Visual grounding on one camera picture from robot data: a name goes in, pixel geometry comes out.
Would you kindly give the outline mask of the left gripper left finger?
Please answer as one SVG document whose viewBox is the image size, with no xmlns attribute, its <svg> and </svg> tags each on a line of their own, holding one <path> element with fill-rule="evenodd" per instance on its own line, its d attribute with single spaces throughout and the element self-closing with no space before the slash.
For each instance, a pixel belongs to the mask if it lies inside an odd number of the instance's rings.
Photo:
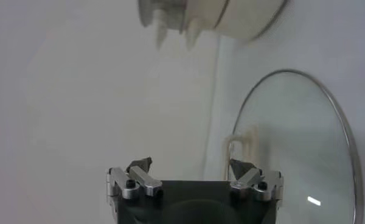
<svg viewBox="0 0 365 224">
<path fill-rule="evenodd" d="M 106 171 L 106 197 L 119 195 L 126 200 L 139 197 L 140 190 L 148 197 L 157 198 L 163 194 L 162 181 L 149 176 L 152 158 L 132 161 L 126 169 L 112 167 Z"/>
</svg>

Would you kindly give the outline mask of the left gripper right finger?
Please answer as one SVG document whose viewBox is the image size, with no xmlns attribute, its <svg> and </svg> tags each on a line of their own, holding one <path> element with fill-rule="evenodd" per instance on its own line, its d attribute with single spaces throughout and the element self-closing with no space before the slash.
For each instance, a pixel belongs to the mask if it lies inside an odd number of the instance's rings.
<svg viewBox="0 0 365 224">
<path fill-rule="evenodd" d="M 283 199 L 283 175 L 279 171 L 258 169 L 252 163 L 230 159 L 229 166 L 236 180 L 231 181 L 231 191 L 241 198 L 252 195 L 257 201 Z"/>
</svg>

